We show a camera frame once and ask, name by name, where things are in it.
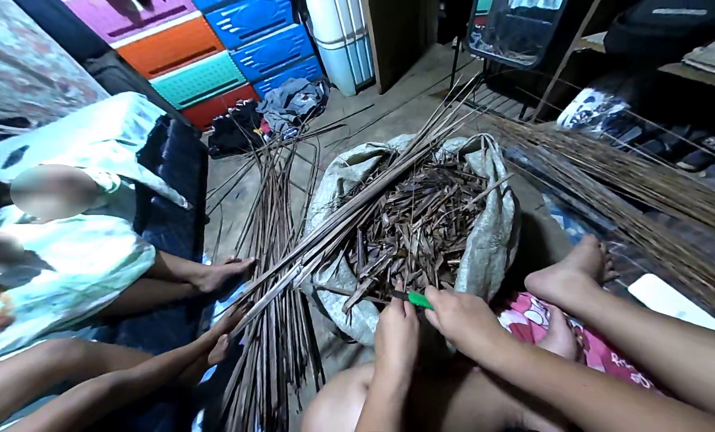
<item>knee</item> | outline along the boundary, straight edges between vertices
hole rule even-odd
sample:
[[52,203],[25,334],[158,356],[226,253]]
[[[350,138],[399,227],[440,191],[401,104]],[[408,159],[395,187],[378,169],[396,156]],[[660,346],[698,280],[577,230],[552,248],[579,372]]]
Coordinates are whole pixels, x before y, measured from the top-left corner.
[[71,378],[80,375],[83,365],[88,363],[92,344],[77,338],[53,339],[46,340],[35,349],[39,349],[41,361],[60,369]]
[[373,378],[373,364],[344,370],[333,377],[306,408],[303,432],[354,430]]

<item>pink cloth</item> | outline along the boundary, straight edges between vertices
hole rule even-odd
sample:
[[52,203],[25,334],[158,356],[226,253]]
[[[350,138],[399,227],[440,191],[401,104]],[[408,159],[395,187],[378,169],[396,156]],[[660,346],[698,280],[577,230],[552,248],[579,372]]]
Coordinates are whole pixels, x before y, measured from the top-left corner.
[[[533,294],[520,293],[510,309],[499,315],[499,323],[517,339],[535,344],[549,328],[549,310]],[[587,366],[605,374],[654,391],[659,389],[653,381],[632,366],[621,354],[610,347],[590,329],[584,328],[573,318],[569,319],[573,332],[583,341],[583,351]]]

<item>pink drawer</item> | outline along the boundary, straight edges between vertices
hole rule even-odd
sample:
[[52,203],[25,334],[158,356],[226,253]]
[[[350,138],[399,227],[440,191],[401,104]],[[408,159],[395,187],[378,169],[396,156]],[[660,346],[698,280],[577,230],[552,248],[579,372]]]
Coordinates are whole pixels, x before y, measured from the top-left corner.
[[106,42],[115,42],[187,15],[191,0],[64,0]]

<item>blue drawer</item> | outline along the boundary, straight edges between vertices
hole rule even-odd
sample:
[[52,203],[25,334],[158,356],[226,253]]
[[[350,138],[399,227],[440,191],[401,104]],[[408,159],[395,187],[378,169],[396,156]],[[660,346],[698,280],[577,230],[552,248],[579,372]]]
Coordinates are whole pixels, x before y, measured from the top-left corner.
[[268,77],[314,54],[304,25],[292,24],[230,51],[248,81]]
[[254,83],[254,88],[256,89],[256,93],[264,99],[264,95],[267,92],[280,87],[288,78],[306,78],[310,81],[314,81],[321,76],[323,76],[323,69],[320,68],[317,57],[313,55],[285,69],[283,72]]
[[218,5],[219,3],[232,3],[232,0],[192,0],[195,6],[201,11],[210,8],[210,6]]
[[227,49],[294,23],[290,0],[244,0],[205,15]]

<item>white container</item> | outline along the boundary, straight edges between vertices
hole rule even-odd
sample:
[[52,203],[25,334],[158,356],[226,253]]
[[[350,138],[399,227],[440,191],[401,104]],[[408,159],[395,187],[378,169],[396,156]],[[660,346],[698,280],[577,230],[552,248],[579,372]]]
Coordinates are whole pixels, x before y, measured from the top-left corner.
[[346,96],[373,78],[363,0],[306,0],[307,23],[328,78]]

